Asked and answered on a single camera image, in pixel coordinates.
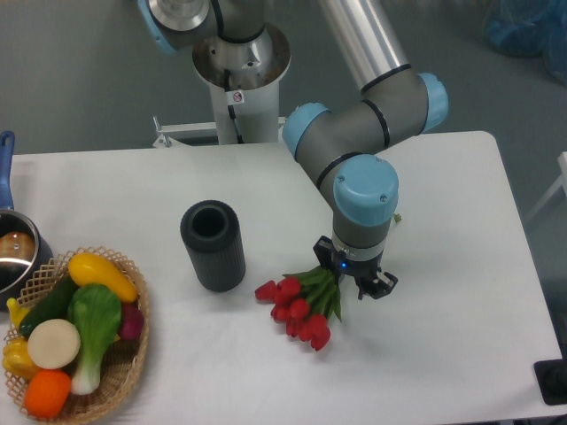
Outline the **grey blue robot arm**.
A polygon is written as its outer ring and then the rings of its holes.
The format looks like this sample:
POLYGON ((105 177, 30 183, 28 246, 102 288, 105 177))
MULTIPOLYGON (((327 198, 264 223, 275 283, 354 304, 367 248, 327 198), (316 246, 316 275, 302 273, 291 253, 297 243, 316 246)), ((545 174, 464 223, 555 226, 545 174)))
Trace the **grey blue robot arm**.
POLYGON ((398 203, 393 167, 378 153, 434 128, 447 116, 443 84, 408 63, 377 1, 323 1, 323 16, 361 93, 335 114, 304 104, 279 116, 279 82, 289 68, 285 35, 262 1, 142 1, 153 40, 166 52, 191 48, 208 85, 221 144, 284 141, 333 212, 332 235, 315 246, 337 278, 361 297, 382 298, 396 278, 380 266, 398 203))

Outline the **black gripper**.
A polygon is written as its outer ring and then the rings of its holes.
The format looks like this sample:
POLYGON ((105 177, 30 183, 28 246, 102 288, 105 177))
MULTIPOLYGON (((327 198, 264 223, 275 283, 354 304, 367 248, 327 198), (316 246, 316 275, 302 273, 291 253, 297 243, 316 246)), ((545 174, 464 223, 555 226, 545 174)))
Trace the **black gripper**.
POLYGON ((313 247, 313 251, 322 269, 334 275, 334 283, 338 286, 344 276, 354 278, 358 287, 358 299, 364 297, 379 299, 391 294, 398 278, 380 268, 381 254, 363 259, 353 258, 350 252, 338 251, 333 248, 332 241, 327 236, 321 236, 313 247))

